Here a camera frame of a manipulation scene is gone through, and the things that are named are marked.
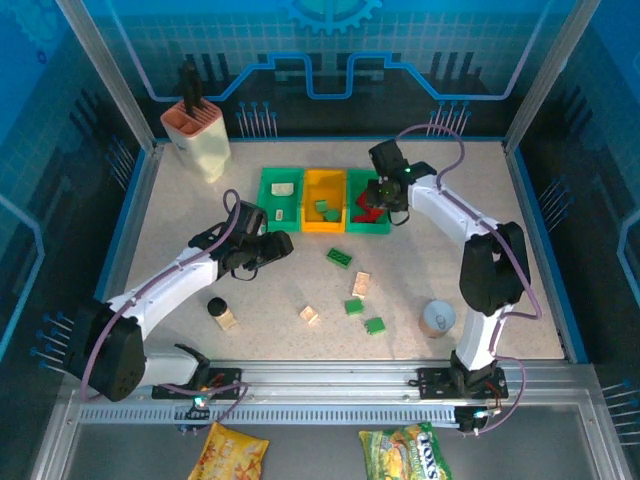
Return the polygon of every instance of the snack bag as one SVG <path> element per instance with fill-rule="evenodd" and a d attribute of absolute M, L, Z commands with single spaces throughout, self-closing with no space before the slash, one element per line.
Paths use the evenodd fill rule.
<path fill-rule="evenodd" d="M 214 423 L 189 480 L 259 480 L 268 440 Z"/>
<path fill-rule="evenodd" d="M 368 480 L 451 480 L 430 423 L 360 432 Z"/>

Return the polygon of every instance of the green block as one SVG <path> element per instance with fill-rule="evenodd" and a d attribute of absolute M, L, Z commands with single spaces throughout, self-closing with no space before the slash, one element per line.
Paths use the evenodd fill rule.
<path fill-rule="evenodd" d="M 329 250 L 329 253 L 327 253 L 327 260 L 346 270 L 347 268 L 349 268 L 349 265 L 351 265 L 351 260 L 353 260 L 353 257 L 347 255 L 344 252 L 341 252 L 336 248 L 332 248 L 331 250 Z"/>
<path fill-rule="evenodd" d="M 327 210 L 324 214 L 324 219 L 327 222 L 339 222 L 340 212 L 338 210 Z"/>
<path fill-rule="evenodd" d="M 367 333 L 369 335 L 376 335 L 378 333 L 382 333 L 386 330 L 384 326 L 384 322 L 380 317 L 372 318 L 371 320 L 367 320 L 364 324 L 367 327 Z"/>
<path fill-rule="evenodd" d="M 357 315 L 364 312 L 364 303 L 359 298 L 354 298 L 344 302 L 344 308 L 347 311 L 347 315 Z"/>
<path fill-rule="evenodd" d="M 316 200 L 316 212 L 324 213 L 329 210 L 329 204 L 326 200 Z"/>

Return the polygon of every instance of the gray floor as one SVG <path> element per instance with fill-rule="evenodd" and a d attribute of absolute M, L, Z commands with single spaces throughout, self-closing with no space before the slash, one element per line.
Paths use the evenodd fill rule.
<path fill-rule="evenodd" d="M 270 440 L 262 480 L 366 479 L 362 427 L 231 427 Z M 447 429 L 438 436 L 456 480 L 598 478 L 575 409 L 522 407 L 485 437 L 462 438 Z M 182 437 L 167 426 L 85 426 L 67 478 L 186 479 L 205 438 L 206 433 Z"/>

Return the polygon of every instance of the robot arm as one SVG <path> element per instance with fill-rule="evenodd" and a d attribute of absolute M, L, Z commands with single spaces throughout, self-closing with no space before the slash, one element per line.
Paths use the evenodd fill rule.
<path fill-rule="evenodd" d="M 462 251 L 459 285 L 469 310 L 451 362 L 460 393 L 471 391 L 493 373 L 503 316 L 524 291 L 510 260 L 483 224 L 507 240 L 529 279 L 524 232 L 514 222 L 502 225 L 484 215 L 446 185 L 438 187 L 436 171 L 424 162 L 409 165 L 394 140 L 373 147 L 369 154 L 380 178 L 369 182 L 367 203 L 389 212 L 408 213 L 411 207 L 429 217 Z"/>
<path fill-rule="evenodd" d="M 154 279 L 105 304 L 96 302 L 81 308 L 63 359 L 65 369 L 82 377 L 91 350 L 105 325 L 115 312 L 132 301 L 133 305 L 115 323 L 102 346 L 89 385 L 112 401 L 121 400 L 135 388 L 145 385 L 173 383 L 187 385 L 190 389 L 203 386 L 209 368 L 206 357 L 185 345 L 145 348 L 144 341 L 169 313 L 198 290 L 227 273 L 235 277 L 235 270 L 240 267 L 255 274 L 259 268 L 293 251 L 286 233 L 261 234 L 267 225 L 264 210 L 246 202 L 240 202 L 239 208 L 238 222 L 232 233 L 208 255 L 188 261 L 213 246 L 219 238 L 217 230 L 221 227 L 220 231 L 224 232 L 231 225 L 231 214 L 224 224 L 193 237 L 188 248 Z M 156 280 L 171 268 L 175 271 Z M 155 283 L 151 288 L 145 288 L 150 282 Z"/>

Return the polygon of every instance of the green chip bag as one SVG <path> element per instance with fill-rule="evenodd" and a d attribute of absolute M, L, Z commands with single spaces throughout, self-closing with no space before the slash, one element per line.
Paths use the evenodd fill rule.
<path fill-rule="evenodd" d="M 368 480 L 451 480 L 430 423 L 360 432 Z"/>

